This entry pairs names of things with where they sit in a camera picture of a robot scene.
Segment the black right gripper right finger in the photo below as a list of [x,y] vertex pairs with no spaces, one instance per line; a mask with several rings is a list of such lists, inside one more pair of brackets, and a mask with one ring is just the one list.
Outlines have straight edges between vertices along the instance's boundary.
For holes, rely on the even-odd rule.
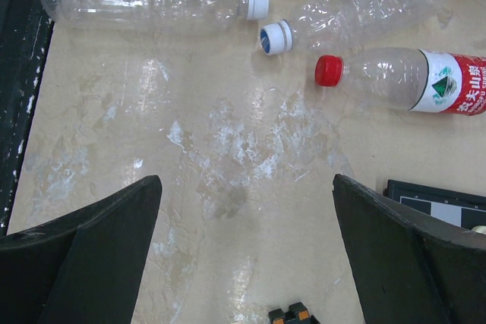
[[333,200],[366,323],[483,323],[485,236],[336,175]]

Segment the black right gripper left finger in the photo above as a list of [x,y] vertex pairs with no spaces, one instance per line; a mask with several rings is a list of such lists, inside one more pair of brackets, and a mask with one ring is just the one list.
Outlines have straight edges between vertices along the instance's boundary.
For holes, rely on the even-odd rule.
[[3,323],[130,323],[163,186],[151,175],[1,239]]

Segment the red label clear bottle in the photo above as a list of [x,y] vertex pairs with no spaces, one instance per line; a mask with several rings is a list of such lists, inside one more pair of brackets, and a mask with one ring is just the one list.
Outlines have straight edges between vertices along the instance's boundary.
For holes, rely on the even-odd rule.
[[485,59],[424,49],[378,48],[321,56],[315,83],[388,109],[474,116],[485,111]]

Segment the clear crushed bottle middle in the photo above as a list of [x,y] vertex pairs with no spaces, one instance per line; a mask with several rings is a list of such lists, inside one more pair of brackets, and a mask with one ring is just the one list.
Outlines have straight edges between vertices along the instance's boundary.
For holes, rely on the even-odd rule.
[[293,49],[340,52],[436,14],[443,0],[306,0],[289,18],[260,29],[266,55]]

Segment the white chess piece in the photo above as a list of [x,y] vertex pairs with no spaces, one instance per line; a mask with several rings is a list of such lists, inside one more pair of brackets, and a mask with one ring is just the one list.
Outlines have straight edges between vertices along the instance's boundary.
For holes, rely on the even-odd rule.
[[478,225],[475,226],[472,231],[480,234],[486,234],[486,226],[485,225]]

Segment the black white chessboard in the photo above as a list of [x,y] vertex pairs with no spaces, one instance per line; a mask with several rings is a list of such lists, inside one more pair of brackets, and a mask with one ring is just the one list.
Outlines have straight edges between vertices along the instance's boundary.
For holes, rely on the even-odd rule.
[[485,225],[485,197],[388,180],[385,197],[460,228]]

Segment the cartoon fridge magnet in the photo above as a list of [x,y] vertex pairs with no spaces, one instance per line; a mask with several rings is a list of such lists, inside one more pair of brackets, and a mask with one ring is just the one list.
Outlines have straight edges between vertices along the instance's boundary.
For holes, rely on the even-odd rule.
[[268,317],[270,324],[320,324],[302,302],[289,305],[287,311],[281,308],[271,310]]

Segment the black base frame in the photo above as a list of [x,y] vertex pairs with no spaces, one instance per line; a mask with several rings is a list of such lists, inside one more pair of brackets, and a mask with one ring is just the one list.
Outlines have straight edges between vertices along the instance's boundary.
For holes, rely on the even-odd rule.
[[40,0],[1,0],[1,236],[8,232],[53,26]]

